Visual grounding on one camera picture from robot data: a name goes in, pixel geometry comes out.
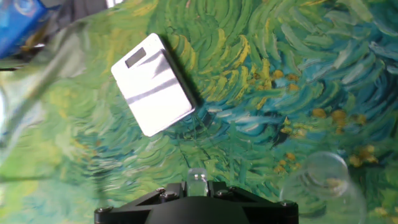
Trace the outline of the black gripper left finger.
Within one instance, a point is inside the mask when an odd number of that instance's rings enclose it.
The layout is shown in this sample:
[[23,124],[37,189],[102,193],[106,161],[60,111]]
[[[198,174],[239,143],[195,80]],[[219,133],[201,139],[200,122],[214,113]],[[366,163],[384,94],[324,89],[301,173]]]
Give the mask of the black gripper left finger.
[[121,207],[100,207],[94,211],[94,223],[145,223],[150,212],[166,206],[166,203],[187,196],[187,183],[167,184]]

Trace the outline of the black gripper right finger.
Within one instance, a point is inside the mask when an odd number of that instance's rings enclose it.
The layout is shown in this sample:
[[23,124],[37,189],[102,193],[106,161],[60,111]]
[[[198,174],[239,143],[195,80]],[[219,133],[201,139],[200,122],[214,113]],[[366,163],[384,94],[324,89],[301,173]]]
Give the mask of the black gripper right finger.
[[208,181],[208,195],[241,208],[249,223],[299,223],[299,206],[291,200],[271,202],[241,187],[212,180]]

